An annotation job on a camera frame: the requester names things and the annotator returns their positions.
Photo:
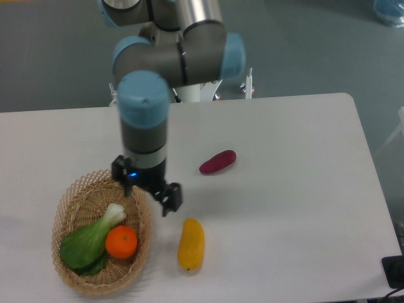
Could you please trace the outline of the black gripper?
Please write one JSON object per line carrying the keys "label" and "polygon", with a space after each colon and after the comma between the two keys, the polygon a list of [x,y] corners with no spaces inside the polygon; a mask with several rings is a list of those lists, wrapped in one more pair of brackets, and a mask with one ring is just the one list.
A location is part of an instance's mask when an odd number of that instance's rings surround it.
{"label": "black gripper", "polygon": [[166,160],[160,164],[141,169],[132,164],[130,158],[119,155],[111,164],[112,179],[118,182],[125,196],[130,196],[132,187],[137,186],[150,193],[162,207],[162,216],[176,212],[182,205],[182,187],[179,183],[165,181]]}

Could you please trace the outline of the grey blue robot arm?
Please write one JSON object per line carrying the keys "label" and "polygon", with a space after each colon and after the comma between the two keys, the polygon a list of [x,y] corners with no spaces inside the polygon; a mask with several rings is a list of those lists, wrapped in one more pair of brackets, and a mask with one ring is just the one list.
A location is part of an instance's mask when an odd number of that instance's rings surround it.
{"label": "grey blue robot arm", "polygon": [[99,1],[98,8],[109,26],[143,27],[112,53],[124,148],[112,178],[126,196],[135,186],[150,193],[166,215],[182,204],[180,184],[165,181],[175,89],[239,76],[244,43],[226,31],[218,1]]}

